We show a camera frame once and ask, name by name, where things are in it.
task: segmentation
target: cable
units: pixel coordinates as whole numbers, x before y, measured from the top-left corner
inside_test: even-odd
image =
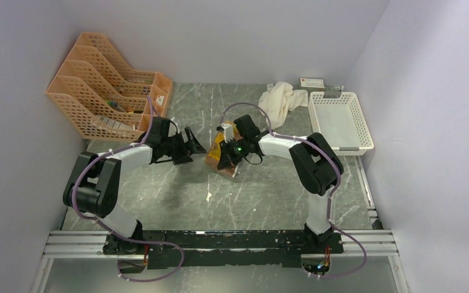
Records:
[[[247,159],[247,156],[244,157],[244,160],[246,160],[246,161],[247,161],[248,163],[250,163],[251,165],[260,165],[260,164],[263,162],[263,158],[262,158],[259,154],[258,154],[258,157],[260,158],[260,161],[257,162],[257,163],[253,163],[253,162],[249,161],[249,160]]]
[[[248,102],[238,102],[238,103],[234,103],[234,104],[228,106],[227,108],[225,108],[224,112],[222,113],[222,116],[220,117],[220,123],[221,124],[222,124],[222,122],[224,122],[224,116],[227,113],[227,111],[229,109],[231,109],[232,107],[237,106],[237,105],[253,106],[253,107],[257,108],[258,110],[260,110],[261,114],[265,117],[265,120],[267,120],[267,126],[269,127],[269,134],[270,135],[272,135],[273,137],[276,137],[278,139],[288,139],[288,140],[300,141],[300,142],[303,142],[303,143],[307,144],[308,146],[310,146],[311,148],[316,150],[321,156],[323,156],[328,161],[330,166],[332,166],[333,170],[335,171],[335,174],[337,175],[337,182],[335,183],[335,186],[333,187],[333,189],[328,194],[328,200],[327,200],[327,204],[326,204],[326,206],[327,206],[326,220],[328,221],[330,226],[335,231],[341,233],[342,235],[344,235],[344,236],[350,238],[352,241],[354,241],[360,247],[360,249],[362,250],[362,253],[364,254],[364,258],[362,260],[362,263],[360,265],[358,265],[357,267],[355,267],[354,269],[352,269],[352,270],[349,270],[349,271],[344,272],[344,273],[339,273],[337,275],[328,275],[328,276],[318,275],[318,278],[334,279],[334,278],[345,277],[345,276],[348,276],[348,275],[350,275],[352,273],[355,273],[356,271],[362,269],[362,267],[364,267],[364,265],[368,261],[368,254],[366,252],[366,249],[364,248],[362,243],[360,243],[357,239],[355,239],[355,237],[353,237],[350,234],[344,232],[343,230],[337,228],[337,226],[335,226],[335,224],[332,223],[332,221],[330,219],[331,216],[332,216],[332,197],[333,197],[333,194],[335,193],[335,191],[337,190],[337,188],[339,188],[339,186],[341,185],[341,181],[342,181],[341,172],[340,172],[339,168],[335,165],[335,163],[332,161],[332,159],[325,152],[323,152],[318,146],[316,146],[315,144],[313,144],[313,143],[311,143],[311,142],[309,142],[305,139],[302,139],[300,137],[284,136],[282,134],[274,133],[272,131],[271,119],[269,118],[269,116],[267,115],[265,110],[263,110],[262,108],[260,108],[260,106],[258,106],[256,104],[252,104],[252,103],[248,103]]]
[[[144,145],[144,143],[147,141],[147,138],[148,138],[148,135],[150,133],[150,130],[152,129],[152,124],[153,124],[153,116],[154,116],[154,112],[155,112],[155,109],[152,105],[152,103],[150,103],[150,98],[147,96],[147,99],[148,99],[148,102],[149,102],[149,105],[150,105],[150,124],[148,125],[148,130],[147,130],[147,133],[145,134],[145,136],[143,136],[143,138],[141,139],[141,141],[139,143],[133,143],[133,144],[130,144],[128,146],[124,146],[123,148],[119,148],[115,151],[109,151],[107,153],[104,153],[104,154],[101,154],[99,155],[96,159],[94,159],[89,165],[87,165],[87,167],[82,171],[82,173],[78,176],[78,178],[76,179],[76,182],[75,182],[75,186],[73,187],[73,192],[71,194],[71,202],[73,204],[73,209],[75,210],[75,213],[76,215],[78,215],[78,217],[82,218],[82,219],[86,219],[86,220],[96,220],[96,223],[104,228],[105,230],[109,231],[112,235],[124,240],[124,241],[128,241],[128,242],[132,242],[132,243],[137,243],[137,244],[149,244],[149,245],[169,245],[169,246],[173,246],[177,249],[179,249],[179,251],[181,252],[181,261],[179,262],[179,264],[177,265],[177,267],[175,269],[173,269],[171,272],[167,273],[166,275],[163,275],[161,277],[158,277],[158,278],[154,278],[154,279],[147,279],[147,280],[140,280],[140,279],[133,279],[133,278],[127,278],[126,276],[124,276],[121,271],[120,271],[120,268],[119,268],[119,263],[118,263],[118,266],[117,266],[117,269],[118,269],[118,277],[124,279],[124,280],[127,280],[127,281],[132,281],[132,282],[138,282],[138,283],[149,283],[149,282],[155,282],[155,281],[159,281],[159,280],[162,280],[162,279],[165,279],[165,278],[168,278],[169,276],[173,275],[174,273],[176,273],[183,265],[183,262],[184,262],[184,250],[182,249],[182,247],[180,247],[179,245],[175,244],[175,243],[171,243],[171,242],[166,242],[166,241],[142,241],[142,240],[135,240],[135,239],[130,239],[128,237],[125,237],[121,234],[118,234],[116,233],[114,230],[110,229],[107,225],[105,225],[102,221],[100,221],[98,218],[96,217],[88,217],[86,215],[83,215],[80,210],[78,209],[78,203],[76,202],[76,191],[78,189],[78,187],[80,186],[80,184],[82,183],[82,180],[85,178],[85,175],[87,174],[87,172],[89,172],[89,170],[94,167],[94,165],[96,165],[97,162],[99,162],[102,158],[104,157],[108,157],[108,156],[111,156],[113,154],[117,154],[117,153],[121,153],[122,151],[126,151],[126,150],[130,150],[131,148],[137,148],[141,145]]]
[[[170,119],[170,123],[175,126],[175,133],[181,133],[181,132],[179,131],[179,127],[177,127],[177,124],[175,124],[175,122],[173,122],[172,119]]]

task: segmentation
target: marble surface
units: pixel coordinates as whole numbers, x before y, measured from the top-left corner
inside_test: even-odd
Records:
[[[179,127],[191,126],[209,149],[225,107],[238,101],[257,103],[265,85],[175,84],[167,117]],[[228,120],[250,114],[260,129],[262,116],[250,106],[232,108]],[[306,107],[298,107],[276,129],[281,134],[311,134]],[[88,150],[101,152],[124,143],[92,141]],[[235,178],[215,174],[204,163],[147,165],[122,175],[118,203],[143,223],[146,230],[301,229],[308,216],[308,192],[291,161],[264,157],[261,165],[242,162]],[[343,182],[335,194],[335,223],[342,229],[371,229],[362,179],[355,157],[340,157]],[[63,230],[98,230],[69,209]]]

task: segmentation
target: orange object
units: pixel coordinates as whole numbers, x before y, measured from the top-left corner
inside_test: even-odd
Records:
[[[242,139],[242,137],[240,136],[240,133],[238,132],[238,129],[236,129],[236,126],[231,122],[226,122],[226,123],[233,125],[234,139],[236,140]],[[206,155],[206,159],[205,159],[206,165],[209,168],[211,168],[213,171],[217,172],[218,174],[233,178],[236,176],[238,166],[233,166],[232,168],[227,168],[227,169],[222,169],[222,170],[217,169],[217,165],[220,161],[220,142],[223,140],[224,140],[224,133],[219,131],[217,135],[215,136],[215,140],[211,144],[211,147],[209,148],[208,154]]]

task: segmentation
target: white box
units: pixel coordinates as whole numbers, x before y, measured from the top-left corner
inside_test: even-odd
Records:
[[[355,93],[324,98],[324,92],[311,92],[308,113],[314,132],[324,136],[337,156],[362,156],[374,148]]]

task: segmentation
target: white towel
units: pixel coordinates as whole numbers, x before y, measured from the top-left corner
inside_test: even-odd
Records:
[[[292,90],[292,85],[286,82],[278,82],[271,92],[261,94],[260,106],[267,112],[271,119],[272,128],[278,128],[284,124],[286,114],[298,106],[308,105],[308,93],[306,90]]]

